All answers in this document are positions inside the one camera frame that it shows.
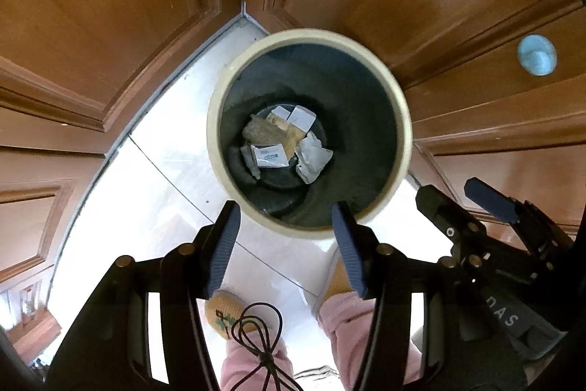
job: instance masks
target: black cable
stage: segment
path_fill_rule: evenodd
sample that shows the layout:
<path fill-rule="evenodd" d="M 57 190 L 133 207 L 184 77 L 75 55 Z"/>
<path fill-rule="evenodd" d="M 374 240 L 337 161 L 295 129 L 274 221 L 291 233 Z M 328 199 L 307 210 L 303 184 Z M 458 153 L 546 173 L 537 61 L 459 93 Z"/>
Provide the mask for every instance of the black cable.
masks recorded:
<path fill-rule="evenodd" d="M 277 330 L 277 336 L 274 342 L 271 344 L 271 338 L 269 336 L 269 328 L 265 321 L 257 317 L 257 315 L 246 315 L 246 312 L 253 308 L 253 306 L 268 306 L 271 308 L 279 317 L 279 329 Z M 254 325 L 256 328 L 255 331 L 259 333 L 260 341 L 262 343 L 263 349 L 260 349 L 246 334 L 244 331 L 244 327 L 248 324 Z M 248 305 L 242 313 L 240 314 L 240 318 L 234 322 L 232 325 L 232 339 L 240 346 L 244 347 L 248 351 L 250 351 L 253 355 L 259 358 L 259 365 L 254 368 L 250 373 L 248 373 L 244 378 L 238 381 L 230 391 L 234 391 L 237 389 L 242 383 L 244 383 L 248 378 L 256 374 L 261 368 L 267 369 L 267 375 L 264 379 L 264 385 L 262 391 L 267 390 L 267 386 L 271 377 L 275 381 L 275 387 L 277 391 L 281 391 L 281 385 L 284 386 L 289 391 L 303 391 L 303 388 L 295 382 L 295 380 L 285 373 L 281 368 L 279 368 L 275 364 L 275 360 L 272 356 L 273 351 L 277 347 L 279 340 L 281 339 L 281 332 L 283 330 L 283 316 L 279 312 L 279 310 L 271 305 L 270 303 L 266 302 L 256 302 Z"/>

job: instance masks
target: person's foot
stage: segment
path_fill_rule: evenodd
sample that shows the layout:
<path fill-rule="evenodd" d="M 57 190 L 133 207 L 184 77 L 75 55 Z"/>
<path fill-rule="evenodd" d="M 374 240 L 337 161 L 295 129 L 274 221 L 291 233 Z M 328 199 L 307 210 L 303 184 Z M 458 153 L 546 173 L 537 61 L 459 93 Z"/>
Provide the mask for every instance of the person's foot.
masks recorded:
<path fill-rule="evenodd" d="M 220 336 L 230 340 L 232 338 L 232 325 L 240 318 L 244 307 L 244 303 L 238 296 L 226 290 L 216 290 L 214 295 L 206 301 L 206 320 Z M 251 332 L 255 329 L 256 327 L 252 324 L 244 326 L 245 332 Z"/>
<path fill-rule="evenodd" d="M 342 261 L 340 250 L 336 249 L 336 252 L 334 252 L 332 258 L 332 262 L 329 266 L 326 282 L 323 285 L 321 293 L 318 295 L 317 302 L 315 302 L 313 309 L 314 315 L 318 314 L 319 309 L 328 298 L 347 292 L 352 292 L 352 287 L 348 281 L 348 275 L 346 274 L 346 269 L 344 268 L 344 262 Z"/>

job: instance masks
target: trash can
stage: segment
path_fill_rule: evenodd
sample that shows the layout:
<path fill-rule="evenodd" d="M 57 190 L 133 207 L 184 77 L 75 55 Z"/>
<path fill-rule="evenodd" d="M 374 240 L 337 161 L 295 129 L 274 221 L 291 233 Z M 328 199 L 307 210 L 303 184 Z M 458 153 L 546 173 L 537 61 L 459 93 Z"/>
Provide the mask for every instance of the trash can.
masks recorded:
<path fill-rule="evenodd" d="M 251 115 L 296 105 L 316 114 L 311 131 L 333 157 L 311 184 L 290 167 L 257 180 L 240 148 Z M 346 201 L 358 221 L 391 199 L 411 158 L 411 119 L 389 69 L 357 42 L 295 29 L 254 43 L 222 72 L 207 114 L 212 168 L 243 212 L 286 236 L 333 236 L 332 205 Z"/>

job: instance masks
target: pink pants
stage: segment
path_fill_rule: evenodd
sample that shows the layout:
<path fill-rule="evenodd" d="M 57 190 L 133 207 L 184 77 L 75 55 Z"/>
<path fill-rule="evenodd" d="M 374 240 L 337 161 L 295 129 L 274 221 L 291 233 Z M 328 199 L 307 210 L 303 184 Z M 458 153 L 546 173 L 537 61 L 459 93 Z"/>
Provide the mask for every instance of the pink pants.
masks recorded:
<path fill-rule="evenodd" d="M 374 300 L 362 300 L 355 292 L 333 295 L 327 299 L 319 310 L 318 321 L 332 342 L 332 353 L 342 384 L 346 391 L 351 391 L 360 370 L 364 350 L 370 332 L 370 323 L 374 311 Z M 262 349 L 258 333 L 248 335 Z M 227 344 L 227 357 L 222 366 L 220 388 L 230 391 L 240 379 L 244 378 L 259 364 L 259 360 L 247 349 L 230 340 Z M 293 377 L 293 366 L 287 358 L 285 344 L 281 341 L 273 353 L 275 364 Z M 409 355 L 405 370 L 405 383 L 419 378 L 421 353 L 412 342 L 409 343 Z M 246 380 L 238 391 L 260 391 L 263 388 L 266 370 L 259 370 Z M 275 390 L 271 378 L 269 391 Z"/>

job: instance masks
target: white tile floor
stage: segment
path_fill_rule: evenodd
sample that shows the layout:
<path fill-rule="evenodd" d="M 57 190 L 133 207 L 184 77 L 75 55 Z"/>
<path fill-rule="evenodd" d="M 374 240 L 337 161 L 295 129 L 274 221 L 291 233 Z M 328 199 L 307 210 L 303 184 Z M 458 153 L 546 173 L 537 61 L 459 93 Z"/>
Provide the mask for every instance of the white tile floor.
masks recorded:
<path fill-rule="evenodd" d="M 264 36 L 246 20 L 232 26 L 186 68 L 125 139 L 75 221 L 59 261 L 49 309 L 64 332 L 116 257 L 160 257 L 215 220 L 228 197 L 207 155 L 209 99 L 221 69 Z M 416 210 L 414 198 L 415 191 L 404 182 L 368 225 L 379 240 L 406 255 L 435 262 L 449 255 L 450 242 Z M 242 218 L 223 288 L 281 310 L 283 339 L 296 372 L 335 367 L 329 341 L 311 315 L 334 250 L 334 239 L 288 239 Z M 421 302 L 416 303 L 413 328 L 423 323 Z M 156 307 L 152 313 L 154 329 Z M 225 342 L 209 325 L 204 333 L 218 374 Z M 161 346 L 153 333 L 153 375 L 164 381 Z"/>

